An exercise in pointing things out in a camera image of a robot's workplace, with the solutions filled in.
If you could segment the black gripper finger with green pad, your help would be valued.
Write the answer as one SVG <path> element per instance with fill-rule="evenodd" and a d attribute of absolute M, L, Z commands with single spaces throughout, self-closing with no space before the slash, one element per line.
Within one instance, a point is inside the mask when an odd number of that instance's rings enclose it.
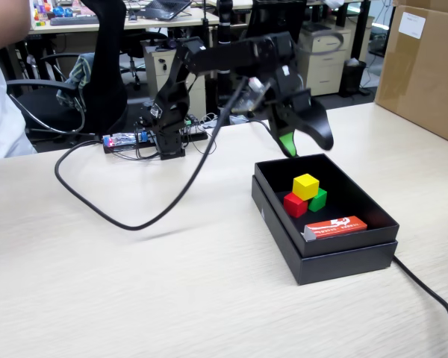
<path fill-rule="evenodd" d="M 272 107 L 270 112 L 270 132 L 272 138 L 286 157 L 297 156 L 293 139 L 294 131 L 295 129 L 280 117 L 278 110 Z"/>

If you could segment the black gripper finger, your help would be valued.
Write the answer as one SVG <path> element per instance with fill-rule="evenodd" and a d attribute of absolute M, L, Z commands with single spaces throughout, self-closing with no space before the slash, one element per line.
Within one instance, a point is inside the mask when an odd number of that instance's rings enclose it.
<path fill-rule="evenodd" d="M 324 151 L 330 151 L 334 138 L 325 107 L 312 97 L 294 99 L 292 107 L 293 128 L 309 135 Z"/>

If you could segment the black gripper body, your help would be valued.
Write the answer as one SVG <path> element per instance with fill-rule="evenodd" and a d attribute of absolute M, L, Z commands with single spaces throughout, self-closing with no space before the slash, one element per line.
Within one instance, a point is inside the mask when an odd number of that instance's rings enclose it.
<path fill-rule="evenodd" d="M 302 77 L 291 65 L 278 67 L 269 81 L 266 104 L 290 106 L 296 112 L 311 108 L 310 90 L 304 88 Z"/>

